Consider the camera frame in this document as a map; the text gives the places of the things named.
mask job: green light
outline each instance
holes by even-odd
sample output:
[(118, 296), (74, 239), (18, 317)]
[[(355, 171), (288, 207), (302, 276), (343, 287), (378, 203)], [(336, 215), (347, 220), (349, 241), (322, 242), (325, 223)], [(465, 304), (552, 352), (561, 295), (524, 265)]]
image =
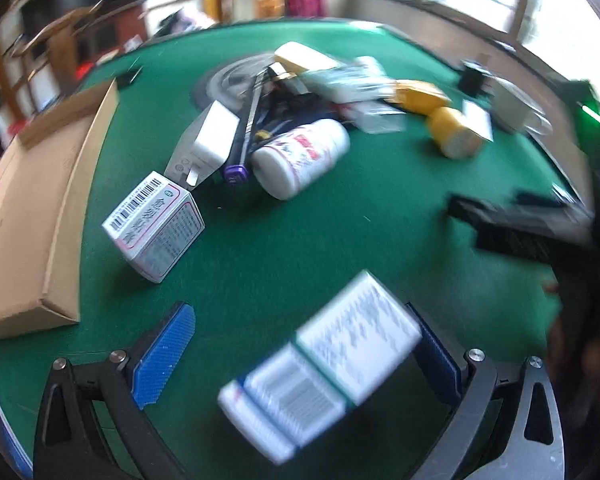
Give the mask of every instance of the green light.
[(595, 120), (597, 120), (600, 123), (600, 116), (597, 113), (595, 113), (591, 108), (589, 108), (588, 106), (583, 106), (582, 111), (584, 113), (590, 115), (591, 117), (593, 117)]

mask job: white plastic bottle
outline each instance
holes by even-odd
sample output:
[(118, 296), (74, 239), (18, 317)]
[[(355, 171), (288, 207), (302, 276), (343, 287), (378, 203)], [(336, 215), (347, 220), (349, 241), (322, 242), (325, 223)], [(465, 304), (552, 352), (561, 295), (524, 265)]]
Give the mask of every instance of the white plastic bottle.
[(333, 119), (321, 119), (283, 134), (253, 153), (253, 174), (271, 196), (295, 197), (349, 151), (349, 134)]

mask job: barcode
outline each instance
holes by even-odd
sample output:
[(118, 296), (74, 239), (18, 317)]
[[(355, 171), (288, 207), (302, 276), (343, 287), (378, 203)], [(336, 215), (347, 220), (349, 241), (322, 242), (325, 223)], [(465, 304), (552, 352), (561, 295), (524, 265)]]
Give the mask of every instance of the barcode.
[(256, 390), (257, 397), (276, 412), (276, 418), (296, 437), (300, 446), (344, 414), (344, 399), (292, 354), (282, 361), (278, 359), (273, 366), (263, 365), (256, 374), (250, 386)]
[(123, 203), (118, 209), (116, 216), (109, 222), (110, 227), (114, 231), (119, 231), (125, 225), (127, 219), (138, 209), (142, 203), (149, 198), (160, 186), (161, 182), (157, 178), (152, 178), (149, 182), (144, 184), (142, 188), (136, 192), (129, 200)]

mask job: wooden chair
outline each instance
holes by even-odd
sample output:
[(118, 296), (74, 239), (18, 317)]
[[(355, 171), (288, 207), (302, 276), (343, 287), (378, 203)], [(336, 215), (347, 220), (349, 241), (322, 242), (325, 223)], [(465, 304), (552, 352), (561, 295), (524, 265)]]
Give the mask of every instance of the wooden chair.
[(27, 57), (37, 44), (46, 42), (46, 58), (60, 87), (63, 96), (71, 94), (77, 86), (75, 71), (78, 68), (77, 43), (74, 31), (75, 24), (83, 18), (93, 19), (102, 7), (104, 0), (100, 0), (93, 7), (79, 7), (66, 13), (61, 18), (49, 23), (29, 43), (17, 46), (11, 56), (20, 59), (22, 70), (27, 75), (27, 92), (33, 107), (37, 110), (36, 101), (31, 90), (31, 79), (39, 72), (42, 66), (33, 70), (27, 67)]

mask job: white box with barcode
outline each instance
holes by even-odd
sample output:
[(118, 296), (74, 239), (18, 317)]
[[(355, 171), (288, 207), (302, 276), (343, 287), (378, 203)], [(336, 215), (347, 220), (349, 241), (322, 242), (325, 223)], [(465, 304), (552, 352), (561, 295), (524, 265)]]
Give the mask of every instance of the white box with barcode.
[(189, 191), (152, 171), (102, 227), (135, 270), (160, 283), (205, 223)]

